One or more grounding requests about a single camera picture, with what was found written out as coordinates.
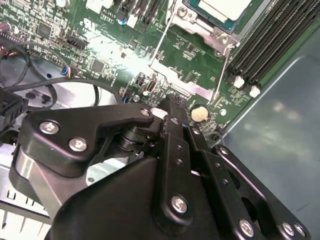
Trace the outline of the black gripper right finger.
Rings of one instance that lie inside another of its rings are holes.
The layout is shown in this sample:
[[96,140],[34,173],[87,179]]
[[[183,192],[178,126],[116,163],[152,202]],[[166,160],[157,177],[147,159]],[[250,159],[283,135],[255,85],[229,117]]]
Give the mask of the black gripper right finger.
[[305,225],[224,145],[184,129],[223,240],[310,240]]

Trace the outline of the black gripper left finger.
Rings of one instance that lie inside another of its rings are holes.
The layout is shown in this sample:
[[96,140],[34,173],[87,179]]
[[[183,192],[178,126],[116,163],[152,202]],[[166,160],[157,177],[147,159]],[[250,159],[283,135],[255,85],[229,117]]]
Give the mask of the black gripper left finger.
[[189,126],[183,100],[46,110],[22,122],[12,168],[15,188],[55,219],[73,195],[146,158],[159,159],[152,217],[158,227],[189,227],[195,215]]

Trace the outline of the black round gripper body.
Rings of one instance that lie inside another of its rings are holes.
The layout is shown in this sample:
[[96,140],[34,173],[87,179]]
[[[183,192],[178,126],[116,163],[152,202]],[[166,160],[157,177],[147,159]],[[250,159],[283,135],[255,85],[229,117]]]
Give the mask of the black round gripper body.
[[131,163],[67,200],[52,222],[51,240],[219,240],[202,179],[192,174],[188,188],[195,216],[185,232],[163,232],[152,216],[159,159]]

